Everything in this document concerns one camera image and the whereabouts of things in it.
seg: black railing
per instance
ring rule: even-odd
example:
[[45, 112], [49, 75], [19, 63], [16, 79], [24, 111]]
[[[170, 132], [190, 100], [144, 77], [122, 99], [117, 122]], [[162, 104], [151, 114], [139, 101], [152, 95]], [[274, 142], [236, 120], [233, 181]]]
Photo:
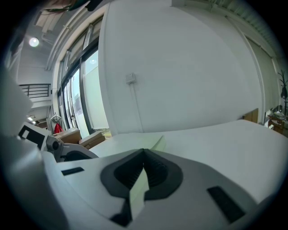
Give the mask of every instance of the black railing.
[[49, 97], [51, 84], [20, 84], [19, 86], [29, 98]]

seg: red cloth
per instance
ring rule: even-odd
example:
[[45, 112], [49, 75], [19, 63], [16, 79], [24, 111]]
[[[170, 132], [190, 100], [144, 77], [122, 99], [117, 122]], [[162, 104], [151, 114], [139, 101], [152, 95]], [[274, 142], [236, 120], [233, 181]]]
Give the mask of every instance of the red cloth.
[[60, 133], [60, 132], [63, 132], [63, 129], [62, 129], [62, 127], [57, 123], [57, 124], [55, 125], [54, 133]]

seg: black rectangular slot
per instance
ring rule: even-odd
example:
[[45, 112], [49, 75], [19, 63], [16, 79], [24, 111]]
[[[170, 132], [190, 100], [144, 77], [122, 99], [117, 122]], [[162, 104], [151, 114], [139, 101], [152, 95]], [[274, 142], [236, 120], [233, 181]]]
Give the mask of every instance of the black rectangular slot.
[[219, 186], [207, 189], [230, 223], [245, 215], [243, 210]]
[[84, 171], [84, 169], [82, 169], [81, 167], [77, 167], [77, 168], [71, 168], [71, 169], [67, 169], [67, 170], [63, 170], [62, 174], [64, 176], [70, 175], [70, 174], [74, 174], [74, 173], [79, 173]]

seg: fluorescent light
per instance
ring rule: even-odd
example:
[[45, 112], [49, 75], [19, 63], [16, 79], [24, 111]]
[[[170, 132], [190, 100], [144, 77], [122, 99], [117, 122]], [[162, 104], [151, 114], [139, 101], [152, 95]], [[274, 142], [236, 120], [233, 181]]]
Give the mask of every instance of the fluorescent light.
[[39, 45], [39, 40], [37, 38], [31, 38], [29, 40], [29, 45], [31, 45], [32, 47], [36, 47], [37, 45]]

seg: table surface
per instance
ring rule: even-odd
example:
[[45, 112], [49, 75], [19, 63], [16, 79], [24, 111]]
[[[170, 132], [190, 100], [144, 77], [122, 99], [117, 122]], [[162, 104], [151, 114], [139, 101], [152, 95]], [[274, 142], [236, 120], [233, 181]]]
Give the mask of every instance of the table surface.
[[164, 136], [164, 152], [207, 164], [243, 187], [256, 202], [277, 191], [286, 173], [288, 138], [238, 120], [203, 128], [113, 136], [90, 151], [99, 157], [152, 148]]

